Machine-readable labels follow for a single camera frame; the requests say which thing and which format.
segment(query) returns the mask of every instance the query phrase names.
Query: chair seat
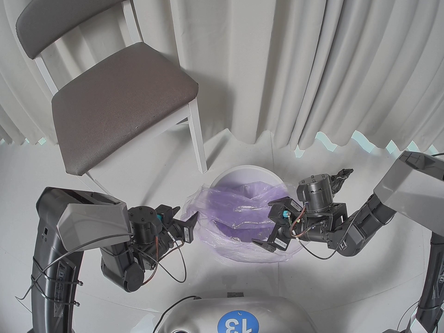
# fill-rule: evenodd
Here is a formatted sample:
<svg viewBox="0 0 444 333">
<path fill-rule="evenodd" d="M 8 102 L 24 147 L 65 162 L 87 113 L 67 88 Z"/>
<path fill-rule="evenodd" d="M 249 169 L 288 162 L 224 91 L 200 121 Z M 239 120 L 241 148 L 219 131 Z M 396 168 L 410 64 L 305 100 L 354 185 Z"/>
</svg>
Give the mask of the chair seat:
<svg viewBox="0 0 444 333">
<path fill-rule="evenodd" d="M 142 42 L 97 63 L 52 99 L 66 172 L 85 174 L 197 90 L 190 76 Z"/>
</svg>

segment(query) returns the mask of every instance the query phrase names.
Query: purple trash bag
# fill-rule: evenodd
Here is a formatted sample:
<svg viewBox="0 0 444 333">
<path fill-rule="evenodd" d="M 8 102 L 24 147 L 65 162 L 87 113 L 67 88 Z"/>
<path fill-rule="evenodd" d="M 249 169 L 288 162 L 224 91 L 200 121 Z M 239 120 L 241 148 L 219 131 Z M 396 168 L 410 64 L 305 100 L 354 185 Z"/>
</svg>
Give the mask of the purple trash bag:
<svg viewBox="0 0 444 333">
<path fill-rule="evenodd" d="M 194 233 L 225 258 L 250 263 L 284 262 L 301 249 L 297 241 L 291 241 L 285 252 L 270 253 L 251 240 L 268 238 L 275 225 L 268 219 L 268 203 L 286 196 L 289 186 L 285 184 L 252 182 L 234 189 L 202 186 L 185 203 L 181 218 L 186 220 L 198 211 Z"/>
</svg>

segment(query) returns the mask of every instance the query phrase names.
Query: light under curtain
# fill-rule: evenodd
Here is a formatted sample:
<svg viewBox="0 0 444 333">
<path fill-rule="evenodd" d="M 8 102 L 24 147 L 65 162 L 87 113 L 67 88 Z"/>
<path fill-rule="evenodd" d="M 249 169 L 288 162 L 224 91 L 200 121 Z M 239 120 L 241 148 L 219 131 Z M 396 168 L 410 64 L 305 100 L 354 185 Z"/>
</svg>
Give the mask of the light under curtain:
<svg viewBox="0 0 444 333">
<path fill-rule="evenodd" d="M 0 138 L 56 143 L 51 93 L 15 34 L 30 0 L 0 4 Z M 444 149 L 444 0 L 133 0 L 145 43 L 199 83 L 205 139 Z M 121 6 L 43 53 L 61 88 L 130 45 Z"/>
</svg>

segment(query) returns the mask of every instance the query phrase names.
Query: curtain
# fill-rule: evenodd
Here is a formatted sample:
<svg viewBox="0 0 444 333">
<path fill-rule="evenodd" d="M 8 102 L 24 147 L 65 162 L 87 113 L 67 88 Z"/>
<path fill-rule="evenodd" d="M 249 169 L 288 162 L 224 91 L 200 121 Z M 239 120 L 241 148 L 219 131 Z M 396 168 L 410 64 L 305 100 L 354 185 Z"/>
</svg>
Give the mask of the curtain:
<svg viewBox="0 0 444 333">
<path fill-rule="evenodd" d="M 0 138 L 57 142 L 51 94 L 15 34 L 30 0 L 0 4 Z M 316 134 L 345 145 L 444 149 L 444 0 L 133 0 L 144 42 L 199 83 L 203 136 L 224 128 L 278 147 Z M 120 6 L 43 59 L 60 88 L 130 44 Z"/>
</svg>

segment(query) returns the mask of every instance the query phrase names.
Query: chair leg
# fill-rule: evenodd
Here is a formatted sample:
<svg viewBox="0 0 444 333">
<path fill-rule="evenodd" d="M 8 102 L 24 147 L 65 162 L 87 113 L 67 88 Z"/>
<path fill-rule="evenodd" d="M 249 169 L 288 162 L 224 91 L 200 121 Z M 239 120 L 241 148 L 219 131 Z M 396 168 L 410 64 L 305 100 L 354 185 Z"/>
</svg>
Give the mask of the chair leg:
<svg viewBox="0 0 444 333">
<path fill-rule="evenodd" d="M 197 99 L 188 103 L 190 107 L 190 116 L 188 123 L 190 126 L 191 139 L 193 140 L 194 152 L 196 153 L 197 167 L 201 173 L 205 173 L 207 169 L 207 160 L 205 159 L 205 150 L 203 148 L 202 130 L 200 128 L 199 110 L 197 108 Z"/>
<path fill-rule="evenodd" d="M 82 176 L 79 176 L 79 179 L 86 186 L 88 186 L 92 191 L 100 192 L 100 193 L 104 192 L 104 193 L 112 196 L 112 194 L 107 189 L 105 189 L 105 187 L 101 183 L 99 183 L 98 180 L 94 180 L 88 172 L 86 172 Z"/>
</svg>

